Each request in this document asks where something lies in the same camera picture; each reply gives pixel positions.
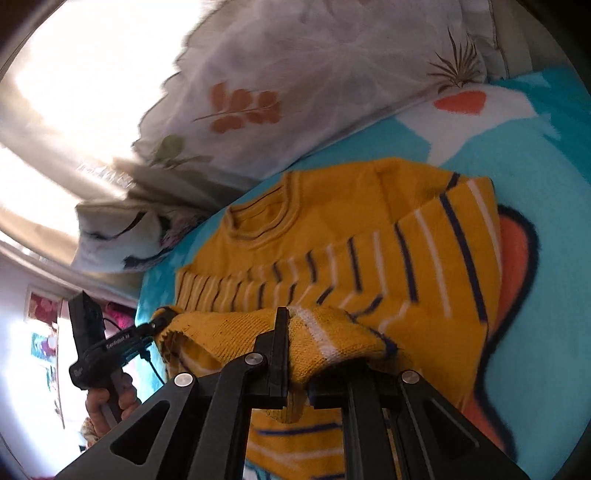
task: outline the pink fabric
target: pink fabric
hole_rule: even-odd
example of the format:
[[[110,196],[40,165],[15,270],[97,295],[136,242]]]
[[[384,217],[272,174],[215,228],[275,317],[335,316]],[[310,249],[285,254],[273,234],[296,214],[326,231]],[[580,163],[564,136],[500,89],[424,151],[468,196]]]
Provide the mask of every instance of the pink fabric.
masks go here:
[[[118,303],[109,302],[105,307],[105,314],[111,317],[122,330],[134,324],[135,310]]]

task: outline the orange leaf print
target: orange leaf print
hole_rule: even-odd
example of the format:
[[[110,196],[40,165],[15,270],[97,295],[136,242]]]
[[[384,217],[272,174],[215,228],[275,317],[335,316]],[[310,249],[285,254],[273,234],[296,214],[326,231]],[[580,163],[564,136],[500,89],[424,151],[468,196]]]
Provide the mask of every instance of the orange leaf print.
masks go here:
[[[239,130],[244,127],[244,120],[237,115],[224,115],[212,123],[212,131],[223,134],[228,130]]]
[[[279,120],[281,120],[281,105],[279,102],[274,103],[265,112],[267,114],[267,121],[270,124],[276,124]]]
[[[257,112],[257,111],[246,112],[244,115],[245,115],[246,119],[253,124],[261,125],[261,124],[265,123],[265,115],[260,112]]]
[[[259,93],[256,106],[251,106],[253,100],[252,93],[243,88],[234,90],[231,95],[228,95],[226,82],[220,82],[211,88],[213,113],[200,116],[193,122],[216,118],[210,128],[213,132],[222,134],[228,130],[244,128],[246,122],[262,125],[276,124],[281,120],[281,102],[277,92],[265,90]]]
[[[238,90],[234,90],[232,93],[232,97],[230,98],[230,108],[229,111],[234,112],[241,112],[249,107],[252,103],[252,95],[248,90],[240,88]]]
[[[212,87],[213,110],[219,113],[226,103],[226,82],[218,83]]]
[[[277,92],[270,92],[268,90],[259,93],[258,104],[259,108],[267,108],[274,103],[277,103]]]

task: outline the navy blue stripe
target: navy blue stripe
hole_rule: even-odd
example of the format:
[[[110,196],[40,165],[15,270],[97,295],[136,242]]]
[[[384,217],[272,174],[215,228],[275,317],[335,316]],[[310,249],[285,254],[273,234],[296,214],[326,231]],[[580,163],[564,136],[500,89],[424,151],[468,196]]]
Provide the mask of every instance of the navy blue stripe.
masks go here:
[[[332,475],[314,476],[312,480],[341,480],[345,478],[345,473],[333,473]]]
[[[322,295],[318,297],[318,300],[316,300],[316,304],[322,305],[326,300],[326,297],[328,297],[334,289],[335,288],[333,286],[328,287],[324,292],[322,292]]]
[[[222,279],[220,278],[220,281],[217,283],[217,292],[216,292],[216,296],[213,298],[212,301],[212,307],[210,308],[210,310],[213,312],[213,304],[216,303],[217,298],[220,296],[220,286],[222,285]]]
[[[355,278],[355,290],[357,290],[357,292],[360,293],[362,291],[361,276],[359,275],[359,262],[357,260],[357,252],[355,251],[353,237],[350,237],[347,240],[347,247],[349,247],[349,256],[351,257],[351,268],[353,269],[353,276]]]
[[[451,190],[457,185],[458,180],[460,180],[460,174],[458,172],[454,172],[449,183],[447,184],[446,190]]]
[[[209,278],[205,279],[205,283],[203,284],[203,288],[201,289],[201,291],[199,292],[199,296],[197,297],[197,303],[195,304],[195,310],[197,310],[197,307],[199,307],[199,300],[201,300],[201,295],[203,295],[203,292],[205,291],[205,286],[207,285],[207,282],[209,281]]]
[[[183,272],[183,276],[181,277],[181,281],[180,281],[180,284],[179,284],[179,285],[181,285],[181,286],[180,286],[180,288],[179,288],[179,290],[178,290],[178,298],[176,299],[177,301],[180,299],[180,297],[181,297],[181,295],[182,295],[182,293],[183,293],[183,287],[184,287],[184,278],[187,276],[187,272],[188,272],[188,271],[187,271],[187,270],[185,270],[185,271]]]
[[[259,288],[259,310],[262,308],[262,297],[265,294],[265,285],[266,283],[262,283]]]
[[[402,235],[402,230],[396,223],[394,225],[394,230],[396,232],[396,237],[398,238],[398,243],[400,244],[400,251],[402,252],[402,258],[404,259],[404,269],[406,271],[407,276],[407,285],[408,285],[408,298],[411,302],[416,303],[418,302],[418,294],[417,294],[417,284],[414,279],[414,271],[413,271],[413,261],[410,258],[410,252],[408,251],[408,246],[406,244],[406,240]]]
[[[374,300],[372,301],[372,303],[369,305],[369,307],[367,307],[365,310],[361,310],[361,312],[356,312],[354,314],[351,315],[351,318],[354,322],[357,322],[357,319],[359,317],[363,317],[365,315],[370,315],[371,313],[375,312],[375,310],[379,307],[379,305],[382,303],[382,300],[384,299],[384,297],[382,296],[382,294],[378,294],[377,297],[374,298]]]
[[[386,359],[394,357],[398,352],[398,345],[394,343],[390,338],[386,337],[383,333],[380,333],[373,328],[369,329],[375,336],[379,337],[381,341],[386,345]]]
[[[282,280],[281,272],[277,266],[277,262],[273,263],[273,273],[275,274],[275,280],[279,283]]]
[[[290,298],[287,300],[287,304],[291,305],[291,302],[294,301],[294,293],[296,292],[297,283],[293,283],[290,287]]]
[[[293,435],[304,435],[306,433],[326,432],[327,430],[336,430],[342,428],[340,423],[320,423],[311,427],[302,427],[300,429],[290,430],[259,430],[255,429],[259,435],[268,437],[291,437]]]
[[[306,261],[310,267],[310,278],[312,279],[312,283],[316,283],[316,280],[318,279],[318,273],[316,272],[316,265],[314,263],[314,259],[312,258],[312,251],[306,253]]]
[[[191,280],[191,286],[189,287],[189,295],[187,296],[187,303],[185,304],[185,307],[183,310],[187,310],[189,308],[189,300],[191,300],[191,293],[193,292],[193,287],[195,286],[195,279],[196,278],[197,278],[197,275],[195,275],[193,277],[193,279]]]
[[[379,298],[379,301],[381,302],[382,299],[380,298],[381,295],[378,295],[376,297],[376,299],[374,300],[374,302],[376,302],[376,300]],[[349,317],[349,320],[351,320],[351,322],[353,323],[357,323],[357,317],[351,315],[350,313],[347,313],[347,316]],[[376,337],[378,337],[381,341],[384,342],[385,345],[385,350],[386,350],[386,358],[392,358],[394,355],[396,355],[396,352],[398,352],[398,345],[396,345],[396,343],[394,343],[389,337],[386,337],[383,333],[380,333],[377,330],[374,330],[373,328],[369,328],[366,327],[365,325],[362,325],[363,327],[367,328],[371,333],[373,333]]]
[[[236,291],[234,292],[234,296],[232,297],[232,303],[230,304],[230,312],[236,311],[234,307],[234,302],[236,302],[236,297],[238,297],[238,290],[240,290],[240,285],[242,285],[242,280],[238,282],[238,285],[236,285]]]
[[[482,291],[480,290],[480,283],[478,282],[478,275],[476,274],[476,266],[474,265],[474,259],[470,253],[466,236],[460,225],[460,221],[457,219],[456,213],[453,211],[452,204],[449,202],[447,195],[442,193],[439,196],[443,209],[452,225],[453,233],[456,235],[456,240],[462,251],[464,257],[464,263],[466,265],[466,271],[468,273],[468,279],[470,280],[470,286],[472,287],[472,295],[474,296],[474,303],[476,304],[476,311],[478,312],[478,318],[481,322],[487,322],[488,316],[486,314],[486,307],[484,305],[484,298],[482,297]]]

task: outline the human hand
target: human hand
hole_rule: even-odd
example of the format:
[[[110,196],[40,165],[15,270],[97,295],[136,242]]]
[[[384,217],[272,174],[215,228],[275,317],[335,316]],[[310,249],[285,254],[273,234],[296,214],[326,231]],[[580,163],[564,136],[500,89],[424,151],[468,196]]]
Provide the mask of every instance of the human hand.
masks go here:
[[[132,385],[132,378],[123,374],[121,383],[124,391],[119,395],[119,406],[122,410],[121,419],[125,420],[131,413],[141,405],[138,399],[138,391]],[[109,391],[105,388],[91,388],[86,397],[86,411],[90,417],[95,433],[98,438],[104,437],[111,427],[101,411],[101,406],[109,401]]]

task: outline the picture on wall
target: picture on wall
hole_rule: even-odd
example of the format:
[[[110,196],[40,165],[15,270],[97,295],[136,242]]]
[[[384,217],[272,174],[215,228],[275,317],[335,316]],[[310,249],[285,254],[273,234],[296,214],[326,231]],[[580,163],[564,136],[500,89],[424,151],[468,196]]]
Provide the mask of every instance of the picture on wall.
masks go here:
[[[51,326],[57,323],[60,316],[61,300],[55,295],[37,290],[35,287],[29,287],[26,317]]]
[[[31,355],[47,366],[56,365],[56,350],[49,337],[31,334]]]

